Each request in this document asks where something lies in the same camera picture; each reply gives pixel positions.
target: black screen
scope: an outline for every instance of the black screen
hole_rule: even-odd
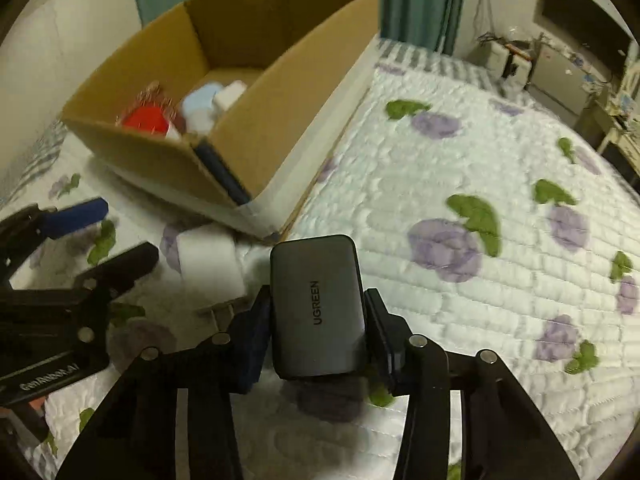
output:
[[[542,15],[585,45],[613,74],[622,76],[631,38],[597,3],[545,0]]]

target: cardboard box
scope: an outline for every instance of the cardboard box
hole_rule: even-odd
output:
[[[62,121],[137,186],[276,240],[369,87],[377,33],[378,0],[188,0],[107,59]],[[115,125],[152,81],[177,103],[237,79],[249,88],[206,137]]]

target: gray power adapter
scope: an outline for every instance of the gray power adapter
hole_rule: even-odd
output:
[[[364,306],[353,240],[292,240],[271,251],[273,365],[284,379],[361,370]]]

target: bed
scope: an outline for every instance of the bed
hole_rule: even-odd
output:
[[[380,53],[372,87],[289,238],[352,237],[365,288],[377,288],[391,312],[449,351],[495,349],[580,478],[599,478],[640,410],[638,197],[578,135],[526,93],[505,92],[485,70],[391,40],[381,41]],[[431,109],[399,118],[388,108],[395,100]],[[63,125],[1,187],[10,190],[3,217],[28,203],[103,196],[111,254],[141,240],[162,253],[114,315],[113,363],[47,397],[50,438],[22,447],[52,479],[141,344],[187,348],[232,313],[203,316],[206,298],[180,274],[175,235],[203,219],[121,181]],[[14,286],[68,285],[88,265],[100,229],[47,242]],[[257,292],[268,283],[270,249],[241,237],[235,247],[246,288]],[[233,399],[245,477],[391,478],[406,399],[388,404],[376,388],[359,378],[322,388],[286,383],[267,365],[251,394]],[[452,471],[460,439],[454,397]]]

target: silver screw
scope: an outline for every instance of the silver screw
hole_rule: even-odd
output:
[[[211,342],[214,345],[226,345],[231,341],[231,336],[226,332],[218,332],[211,336]]]
[[[480,358],[487,364],[494,364],[498,360],[498,356],[493,350],[482,350],[480,352]]]
[[[84,288],[88,288],[89,290],[94,290],[97,284],[98,282],[96,282],[94,278],[89,278],[87,280],[84,280],[84,282],[82,282],[82,286],[84,286]]]
[[[145,361],[154,361],[160,355],[160,351],[155,346],[148,346],[142,352],[140,352],[140,357],[142,357]]]
[[[95,334],[88,326],[83,326],[78,330],[78,339],[83,343],[90,343],[94,340]]]
[[[416,348],[422,348],[423,346],[427,346],[429,340],[425,338],[422,334],[413,334],[409,338],[409,344],[411,346],[415,346]]]

